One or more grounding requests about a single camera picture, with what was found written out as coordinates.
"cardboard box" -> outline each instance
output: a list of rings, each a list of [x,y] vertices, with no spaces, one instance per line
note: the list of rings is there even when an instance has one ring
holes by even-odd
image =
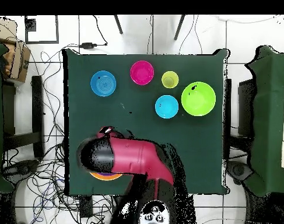
[[[4,57],[12,63],[7,81],[17,82],[19,85],[26,81],[31,52],[23,41],[16,38],[16,28],[17,24],[14,21],[0,17],[0,43],[8,47],[9,52],[4,54]],[[13,57],[10,54],[12,46],[15,48]]]

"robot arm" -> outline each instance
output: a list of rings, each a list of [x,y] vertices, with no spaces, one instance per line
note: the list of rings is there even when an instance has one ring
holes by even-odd
[[[78,149],[78,163],[90,172],[143,175],[135,189],[138,217],[134,224],[176,224],[174,177],[162,148],[152,142],[126,139],[113,127]]]

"chair leg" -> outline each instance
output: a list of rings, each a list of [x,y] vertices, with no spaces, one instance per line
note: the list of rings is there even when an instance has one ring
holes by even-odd
[[[175,34],[175,38],[174,38],[175,40],[177,40],[177,38],[178,38],[184,17],[185,17],[185,15],[181,15],[181,18],[180,18],[180,21],[179,21],[179,24],[178,24],[178,28],[177,28],[177,31],[176,31],[176,34]]]
[[[120,34],[123,34],[123,31],[122,31],[122,28],[121,28],[121,25],[120,25],[120,22],[119,22],[118,15],[114,15],[114,17],[115,17],[115,20],[116,20],[116,24],[117,24],[117,26],[119,28]]]

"yellow cup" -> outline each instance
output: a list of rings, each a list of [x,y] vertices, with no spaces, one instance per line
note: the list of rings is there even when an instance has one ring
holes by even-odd
[[[163,86],[172,89],[179,83],[179,77],[174,71],[167,71],[162,76]]]

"white tile floor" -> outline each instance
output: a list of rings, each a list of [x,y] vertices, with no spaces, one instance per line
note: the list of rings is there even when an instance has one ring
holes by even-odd
[[[192,21],[194,24],[198,15],[188,15],[185,17],[178,40],[174,41],[174,35],[180,19],[180,15],[155,15],[154,26],[154,54],[178,54],[181,43],[189,32]],[[258,15],[199,15],[197,26],[192,28],[189,36],[186,38],[181,48],[181,54],[200,54],[201,47],[203,54],[211,54],[216,49],[228,48],[231,52],[228,59],[228,77],[232,78],[232,126],[237,127],[238,119],[238,83],[251,79],[252,75],[244,66],[250,62],[255,55],[255,49],[260,45],[271,45],[279,52],[284,52],[284,15],[275,17],[275,15],[258,16]],[[149,35],[152,31],[150,15],[119,15],[119,20],[124,34],[120,35],[115,19],[113,16],[97,16],[99,28],[103,33],[104,38],[108,42],[106,47],[97,47],[93,50],[84,50],[73,48],[81,54],[146,54]],[[17,23],[17,37],[25,40],[24,16],[7,16]],[[37,75],[37,70],[34,61],[38,62],[37,68],[39,74],[43,74],[47,67],[43,61],[48,60],[46,54],[53,56],[57,51],[68,44],[80,44],[83,42],[94,42],[103,44],[101,35],[96,27],[96,20],[93,16],[58,16],[59,24],[59,44],[29,44],[27,45],[33,54],[30,59],[29,70],[26,83],[17,88],[16,103],[15,103],[15,127],[16,133],[31,131],[31,87],[30,80],[33,75]],[[39,31],[42,32],[40,37],[48,39],[48,27],[43,23],[39,24]],[[152,38],[149,42],[149,53],[152,53]],[[48,101],[44,94],[44,101],[52,105],[55,111],[58,110],[56,122],[64,129],[63,117],[63,71],[62,71],[62,55],[59,52],[51,59],[51,64],[43,75],[43,79],[48,78],[53,73],[58,71],[54,76],[47,79],[45,87],[47,90],[55,94],[61,101],[54,96]],[[45,149],[60,143],[63,137],[55,130],[51,131],[53,126],[53,116],[47,106],[44,106],[44,131],[45,139],[51,134],[46,143]],[[20,152],[13,160],[23,160],[33,158],[32,146],[24,146],[18,149]],[[15,151],[9,151],[11,157]],[[240,152],[233,150],[231,156],[239,155]],[[46,159],[53,159],[54,151],[50,152]],[[37,187],[33,185],[33,181],[21,182],[16,194],[16,216],[18,221],[30,223],[33,218],[33,202],[38,193]],[[246,199],[242,186],[235,185],[232,178],[226,176],[226,185],[230,192],[228,195],[194,195],[194,205],[198,224],[243,224],[246,215]],[[57,212],[55,208],[45,209],[41,217],[44,221],[35,224],[50,224],[56,214],[57,222],[52,221],[51,224],[77,224],[72,219],[69,211]]]

